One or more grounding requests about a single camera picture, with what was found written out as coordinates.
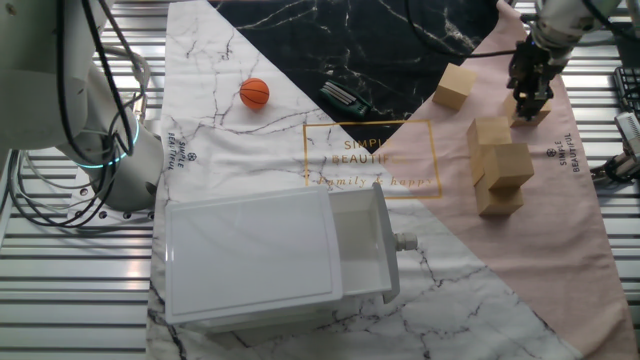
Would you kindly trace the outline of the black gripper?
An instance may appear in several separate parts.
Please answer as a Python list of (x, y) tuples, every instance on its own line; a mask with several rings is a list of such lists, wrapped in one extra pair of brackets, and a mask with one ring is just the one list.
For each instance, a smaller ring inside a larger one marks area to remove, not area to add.
[(521, 41), (516, 45), (515, 53), (509, 64), (507, 87), (513, 89), (516, 106), (514, 118), (530, 121), (529, 104), (531, 92), (534, 104), (541, 112), (546, 103), (554, 97), (549, 82), (559, 73), (559, 67), (551, 63), (550, 53), (540, 48), (534, 41)]

